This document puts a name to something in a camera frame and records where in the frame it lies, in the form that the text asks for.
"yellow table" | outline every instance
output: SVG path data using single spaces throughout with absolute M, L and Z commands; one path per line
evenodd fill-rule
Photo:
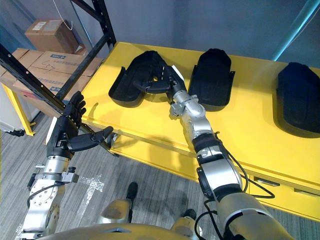
M 112 148 L 114 152 L 196 180 L 195 152 L 185 139 L 180 121 L 169 118 L 165 95 L 148 95 L 135 108 L 121 107 L 108 95 L 121 66 L 127 68 L 136 56 L 149 50 L 175 65 L 188 88 L 194 65 L 203 52 L 118 42 L 82 91 L 87 108 L 82 121 L 98 128 L 113 126 L 121 134 Z M 231 70 L 235 71 L 231 98 L 223 110 L 207 112 L 213 130 L 221 132 L 224 145 L 252 178 L 280 184 L 271 190 L 276 189 L 281 196 L 271 203 L 263 200 L 265 204 L 320 221 L 320 138 L 291 135 L 273 120 L 276 79 L 287 63 L 229 57 Z M 320 69 L 311 69 L 320 75 Z M 292 199 L 291 192 L 282 194 L 286 190 L 299 197 Z M 285 201 L 294 204 L 286 208 Z

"yellow drawer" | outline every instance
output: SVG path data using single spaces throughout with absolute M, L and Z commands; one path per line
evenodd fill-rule
M 257 198 L 262 204 L 320 222 L 319 195 L 253 175 L 250 176 L 250 179 L 275 195 L 273 199 Z M 249 193 L 252 195 L 268 195 L 252 183 L 249 187 Z

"robot forearm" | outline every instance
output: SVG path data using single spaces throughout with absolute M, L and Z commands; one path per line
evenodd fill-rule
M 170 114 L 181 117 L 193 144 L 199 183 L 204 195 L 216 201 L 224 238 L 238 235 L 249 240 L 293 239 L 253 196 L 242 191 L 241 176 L 215 137 L 197 96 L 190 96 L 183 89 L 172 96 Z
M 38 165 L 38 168 L 43 168 L 43 172 L 35 175 L 30 189 L 29 209 L 21 239 L 37 239 L 55 232 L 61 200 L 66 191 L 64 184 L 76 183 L 79 178 L 74 173 L 75 167 L 68 169 L 68 164 L 69 158 L 54 155 L 49 156 L 44 165 Z

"brown box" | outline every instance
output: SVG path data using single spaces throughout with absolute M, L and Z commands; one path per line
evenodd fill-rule
M 28 68 L 31 64 L 38 59 L 44 52 L 37 50 L 29 50 L 25 48 L 17 48 L 12 55 L 19 60 L 19 62 L 25 67 Z M 0 82 L 6 85 L 8 88 L 12 89 L 13 85 L 17 79 L 13 77 L 7 70 L 0 66 Z
M 78 65 L 84 59 L 84 56 L 60 53 L 60 52 L 39 52 L 29 50 L 21 58 L 20 62 L 24 62 L 24 66 L 38 78 L 53 94 L 57 94 L 60 88 L 69 79 L 71 74 L 75 71 Z M 76 91 L 82 91 L 89 82 L 96 69 L 99 67 L 102 58 L 94 58 L 89 64 L 82 76 L 78 79 L 70 92 L 66 95 L 63 102 L 66 104 L 70 100 L 71 96 Z M 58 117 L 57 113 L 51 108 L 45 101 L 39 99 L 31 90 L 24 86 L 20 81 L 17 81 L 10 73 L 5 72 L 0 78 L 1 81 L 13 83 L 10 87 L 14 92 L 21 95 L 26 101 L 30 102 L 37 109 L 42 111 L 48 116 Z
M 73 54 L 78 42 L 64 22 L 59 20 L 36 20 L 25 32 L 37 50 Z
M 87 55 L 88 51 L 85 47 L 85 45 L 83 44 L 79 44 L 79 46 L 77 47 L 77 49 L 75 50 L 74 54 L 76 55 Z

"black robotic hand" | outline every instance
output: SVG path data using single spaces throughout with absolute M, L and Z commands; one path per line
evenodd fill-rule
M 66 105 L 62 116 L 58 118 L 46 146 L 46 155 L 71 159 L 75 152 L 87 150 L 100 144 L 114 130 L 108 126 L 96 133 L 78 135 L 81 117 L 86 112 L 86 102 L 77 91 Z

